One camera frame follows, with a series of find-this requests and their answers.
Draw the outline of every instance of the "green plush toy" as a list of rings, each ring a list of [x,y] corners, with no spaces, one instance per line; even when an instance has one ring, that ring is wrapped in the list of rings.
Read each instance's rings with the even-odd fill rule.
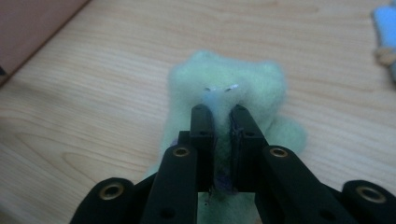
[[[303,150],[304,129],[277,114],[286,88],[282,71],[275,63],[242,62],[210,51],[197,51],[171,71],[170,112],[160,158],[174,144],[179,131],[190,129],[191,109],[195,105],[207,105],[215,124],[215,187],[210,197],[208,193],[199,194],[198,223],[254,223],[258,218],[254,194],[230,189],[229,114],[235,105],[249,110],[270,145],[287,147],[296,153]]]

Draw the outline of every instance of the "table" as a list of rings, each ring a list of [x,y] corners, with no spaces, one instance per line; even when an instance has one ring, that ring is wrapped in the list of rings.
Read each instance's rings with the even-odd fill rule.
[[[372,10],[388,1],[91,1],[0,90],[0,222],[66,223],[99,181],[156,162],[167,74],[198,49],[279,62],[281,114],[335,189],[396,194],[396,89],[375,61]]]

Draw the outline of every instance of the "wood grain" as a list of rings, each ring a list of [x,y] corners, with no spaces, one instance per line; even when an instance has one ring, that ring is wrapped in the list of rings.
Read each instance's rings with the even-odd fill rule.
[[[396,90],[375,62],[371,11],[388,1],[91,1],[0,90],[0,222],[67,223],[100,180],[157,159],[170,68],[197,49],[275,60],[282,113],[325,184],[396,194]]]

